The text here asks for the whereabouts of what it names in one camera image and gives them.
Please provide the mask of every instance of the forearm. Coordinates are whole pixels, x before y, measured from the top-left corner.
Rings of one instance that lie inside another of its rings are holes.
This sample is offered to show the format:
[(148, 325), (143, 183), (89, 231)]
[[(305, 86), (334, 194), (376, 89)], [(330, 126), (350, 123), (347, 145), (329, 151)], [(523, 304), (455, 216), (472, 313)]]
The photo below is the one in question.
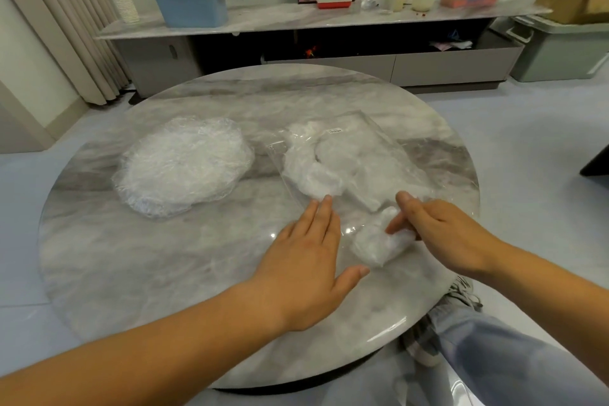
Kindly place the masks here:
[(609, 290), (506, 245), (480, 280), (542, 326), (609, 385)]
[(281, 334), (255, 300), (249, 283), (237, 285), (0, 379), (0, 399), (19, 406), (184, 404)]

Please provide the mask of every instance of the clear plastic bag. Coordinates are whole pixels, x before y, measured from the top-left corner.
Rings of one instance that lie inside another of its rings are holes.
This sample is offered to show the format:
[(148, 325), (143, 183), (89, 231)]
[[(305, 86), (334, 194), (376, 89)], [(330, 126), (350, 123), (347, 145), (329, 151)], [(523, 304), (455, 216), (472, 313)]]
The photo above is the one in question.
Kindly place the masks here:
[(112, 180), (133, 210), (171, 217), (230, 194), (254, 157), (231, 119), (176, 117), (127, 150)]
[(382, 266), (412, 242), (385, 238), (387, 208), (400, 190), (425, 200), (438, 186), (363, 112), (293, 123), (277, 135), (267, 151), (292, 196), (305, 207), (310, 198), (332, 195), (342, 232), (356, 235), (353, 251), (362, 261)]

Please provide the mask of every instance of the hand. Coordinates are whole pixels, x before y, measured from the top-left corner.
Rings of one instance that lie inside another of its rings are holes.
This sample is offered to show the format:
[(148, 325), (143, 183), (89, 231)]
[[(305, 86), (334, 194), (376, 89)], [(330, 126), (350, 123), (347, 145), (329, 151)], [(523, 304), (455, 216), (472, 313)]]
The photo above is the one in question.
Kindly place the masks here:
[(479, 279), (491, 272), (495, 258), (509, 246), (450, 202), (421, 202), (405, 191), (395, 196), (401, 212), (385, 230), (415, 230), (429, 251), (446, 268)]
[(264, 255), (250, 284), (281, 331), (304, 331), (317, 324), (370, 272), (363, 265), (350, 266), (335, 278), (340, 236), (340, 218), (326, 196), (321, 206), (311, 201)]

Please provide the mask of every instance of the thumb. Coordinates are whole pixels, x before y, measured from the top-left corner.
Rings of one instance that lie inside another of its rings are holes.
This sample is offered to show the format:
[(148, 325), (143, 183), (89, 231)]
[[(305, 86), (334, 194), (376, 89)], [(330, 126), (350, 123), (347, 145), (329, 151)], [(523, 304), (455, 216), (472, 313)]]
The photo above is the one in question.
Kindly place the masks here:
[(332, 294), (336, 299), (336, 306), (345, 299), (347, 294), (351, 292), (360, 279), (368, 275), (370, 269), (365, 265), (349, 266), (344, 272), (340, 273), (339, 277), (334, 280)]
[(427, 213), (421, 201), (412, 197), (405, 191), (398, 192), (398, 194), (395, 195), (395, 201), (398, 203), (398, 206), (400, 206), (400, 210), (408, 222), (414, 226), (416, 232), (419, 233), (420, 236), (423, 236), (429, 231), (434, 219)]

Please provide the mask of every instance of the leg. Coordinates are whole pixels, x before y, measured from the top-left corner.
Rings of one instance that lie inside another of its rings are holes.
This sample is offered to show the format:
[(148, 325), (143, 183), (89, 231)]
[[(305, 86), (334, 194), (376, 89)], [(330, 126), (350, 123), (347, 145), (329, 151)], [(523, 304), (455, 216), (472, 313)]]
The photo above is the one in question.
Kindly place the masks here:
[(425, 321), (418, 341), (404, 336), (408, 351), (426, 365), (442, 353), (485, 406), (609, 404), (609, 388), (573, 355), (454, 298), (444, 297)]

